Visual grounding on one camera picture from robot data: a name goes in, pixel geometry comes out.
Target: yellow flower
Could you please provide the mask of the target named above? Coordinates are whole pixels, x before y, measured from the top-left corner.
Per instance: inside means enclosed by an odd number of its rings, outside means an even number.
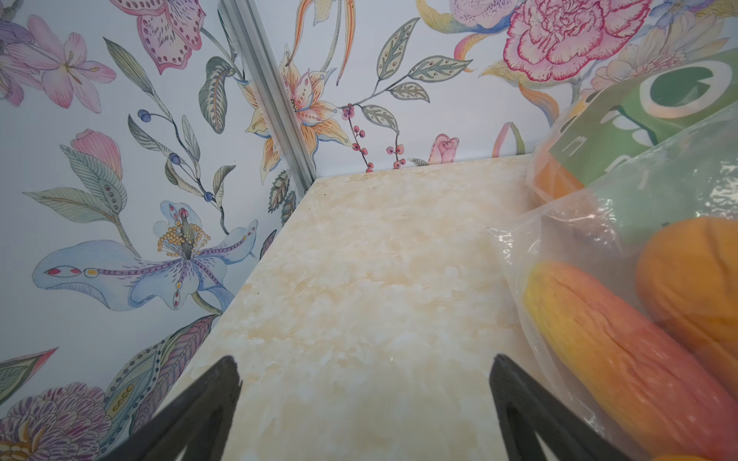
[[[597,69],[592,89],[602,90],[629,78],[713,55],[728,41],[720,38],[722,30],[723,21],[714,14],[695,18],[693,13],[682,13],[668,29],[652,28],[639,44],[626,45],[617,59]]]
[[[293,63],[289,63],[289,54],[285,53],[280,64],[280,73],[285,90],[292,103],[292,108],[301,124],[303,138],[311,158],[318,149],[318,141],[335,141],[345,146],[351,146],[348,135],[341,129],[333,115],[338,114],[335,105],[320,100],[325,88],[325,82],[334,69],[328,72],[306,72],[302,76]],[[251,118],[251,124],[246,129],[248,133],[254,133],[266,138],[264,143],[264,156],[261,162],[261,182],[264,183],[266,175],[277,167],[280,154],[275,145],[264,115],[259,108],[258,98],[249,82],[239,82],[246,100],[255,109]]]

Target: orange lily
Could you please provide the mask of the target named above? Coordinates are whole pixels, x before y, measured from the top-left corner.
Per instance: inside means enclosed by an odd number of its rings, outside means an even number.
[[[294,113],[300,121],[300,128],[311,158],[318,149],[318,141],[334,141],[350,147],[351,143],[348,135],[341,129],[338,122],[332,119],[333,115],[338,113],[338,109],[335,105],[320,100],[325,82],[331,76],[333,70],[328,72],[308,71],[300,75],[297,67],[289,62],[289,52],[285,52],[279,69],[282,83],[290,97]],[[259,108],[255,89],[251,83],[246,81],[240,81],[239,84],[246,100],[255,109],[246,132],[266,138],[264,155],[261,161],[261,183],[263,184],[266,175],[277,167],[280,161],[280,153]]]

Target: green leaf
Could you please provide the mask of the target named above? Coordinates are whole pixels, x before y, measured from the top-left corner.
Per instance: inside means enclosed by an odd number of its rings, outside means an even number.
[[[134,138],[138,141],[138,143],[141,144],[141,147],[149,150],[157,150],[163,153],[164,156],[167,157],[167,159],[169,159],[169,154],[173,153],[170,148],[163,145],[161,142],[156,141],[154,138],[149,136],[148,133],[142,130],[141,127],[139,127],[134,122],[133,118],[130,115],[128,116],[128,129],[134,136]]]
[[[205,66],[205,84],[199,93],[200,111],[217,134],[225,128],[228,110],[225,81],[233,74],[235,69],[219,56],[213,56]]]
[[[470,60],[456,60],[445,56],[425,58],[410,70],[410,78],[424,82],[442,82],[456,77],[471,63]]]
[[[294,194],[294,190],[287,194],[284,199],[284,205],[282,206],[282,225],[287,224],[287,220],[290,219],[294,208],[297,206],[297,196]]]
[[[200,144],[197,143],[195,132],[192,129],[192,125],[190,125],[190,120],[187,120],[186,115],[182,115],[182,134],[184,135],[184,143],[190,149],[190,152],[194,157],[193,160],[199,160]]]
[[[164,174],[167,176],[167,179],[170,183],[174,184],[175,186],[179,186],[179,182],[177,182],[177,177],[171,171],[169,171],[170,163],[171,162],[167,160],[167,163],[164,164]]]
[[[187,181],[182,179],[180,175],[177,174],[171,160],[167,159],[167,163],[164,165],[164,167],[165,167],[164,174],[167,175],[167,179],[169,180],[170,183],[174,184],[175,186],[179,187],[182,190],[189,192],[190,194],[194,194],[194,195],[197,195],[198,197],[202,197],[202,191],[200,189],[188,183]]]
[[[374,125],[389,128],[395,133],[400,134],[400,129],[397,127],[397,119],[387,109],[378,105],[369,104],[362,106],[362,112],[364,113],[364,117]]]
[[[140,401],[140,405],[135,413],[131,416],[131,427],[128,429],[129,434],[141,429],[151,418],[154,412],[169,393],[174,382],[182,375],[185,367],[202,342],[210,334],[210,328],[213,320],[218,316],[207,316],[194,321],[188,326],[179,329],[167,339],[162,347],[162,354],[157,360],[157,366],[160,368],[159,375],[156,378],[151,391]]]
[[[380,80],[391,77],[400,68],[410,34],[413,33],[419,19],[413,18],[402,24],[382,47],[379,58],[376,60],[376,76]]]
[[[190,150],[188,155],[195,167],[195,177],[200,179],[200,144],[197,143],[197,138],[195,138],[195,132],[190,125],[190,120],[184,114],[182,115],[182,134],[184,135],[184,143],[187,144],[187,148]]]
[[[31,379],[56,349],[0,362],[0,405]]]
[[[128,194],[118,175],[108,165],[93,156],[65,145],[60,147],[69,159],[72,170],[79,176],[87,190],[105,201],[113,213],[120,213],[128,201]]]
[[[106,387],[104,409],[111,426],[106,434],[99,434],[103,453],[118,440],[138,404],[156,386],[165,342],[152,344],[127,360]]]
[[[105,44],[108,46],[108,53],[113,57],[113,60],[120,70],[123,71],[123,74],[128,77],[131,82],[135,83],[136,86],[141,88],[144,93],[151,96],[151,99],[153,99],[159,108],[162,109],[162,112],[171,119],[172,114],[169,112],[169,109],[167,109],[162,100],[159,99],[159,95],[154,91],[154,85],[151,84],[151,80],[149,80],[148,75],[146,75],[146,71],[143,70],[141,64],[138,63],[136,58],[114,41],[110,41],[104,37],[103,39],[105,40]]]
[[[510,122],[510,129],[515,136],[515,155],[525,155],[525,143],[523,142],[523,137],[520,136],[520,130],[517,129],[517,126],[513,122]]]
[[[400,83],[390,88],[390,93],[399,100],[423,100],[430,103],[430,97],[417,83]]]
[[[277,236],[277,230],[274,229],[271,234],[266,238],[264,243],[261,245],[261,253],[259,254],[259,260],[261,261],[261,258],[264,257],[264,254],[266,253],[266,250],[269,249],[270,246],[272,246],[272,243],[275,241],[275,237]]]
[[[24,192],[24,194],[75,223],[115,222],[115,217],[111,214],[108,205],[83,190],[58,187],[43,192]]]
[[[279,173],[277,175],[277,178],[275,179],[274,183],[272,183],[272,188],[269,191],[269,207],[267,207],[267,212],[273,212],[284,201],[284,198],[287,196],[287,190],[289,189],[289,176],[287,174],[287,170],[284,170],[282,173]]]
[[[235,165],[225,165],[220,167],[218,171],[215,172],[215,176],[213,176],[213,195],[215,196],[215,204],[218,205],[218,207],[223,203],[223,180],[226,178],[228,173],[233,171],[233,168],[235,168]]]
[[[408,161],[414,163],[416,167],[427,167],[428,166],[428,162],[426,162],[425,160],[408,159]]]

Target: pink lily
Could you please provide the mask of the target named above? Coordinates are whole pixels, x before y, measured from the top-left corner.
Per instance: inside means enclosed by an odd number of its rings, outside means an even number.
[[[7,51],[28,67],[44,71],[41,82],[50,100],[68,108],[74,95],[89,110],[100,113],[100,95],[92,85],[110,83],[115,71],[93,60],[87,60],[87,45],[81,35],[69,34],[64,45],[43,19],[36,15],[28,18],[28,30],[35,44],[11,44]]]

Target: blue lily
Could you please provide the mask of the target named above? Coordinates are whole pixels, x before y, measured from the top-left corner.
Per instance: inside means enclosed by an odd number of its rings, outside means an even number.
[[[209,291],[225,310],[233,294],[223,286],[227,266],[242,261],[256,242],[256,226],[238,227],[219,245],[206,247],[210,236],[198,215],[186,204],[164,201],[167,221],[154,225],[159,251],[170,259],[148,261],[112,240],[93,240],[45,257],[33,281],[47,290],[75,290],[94,297],[113,311],[138,308],[160,297],[179,309],[188,295]]]

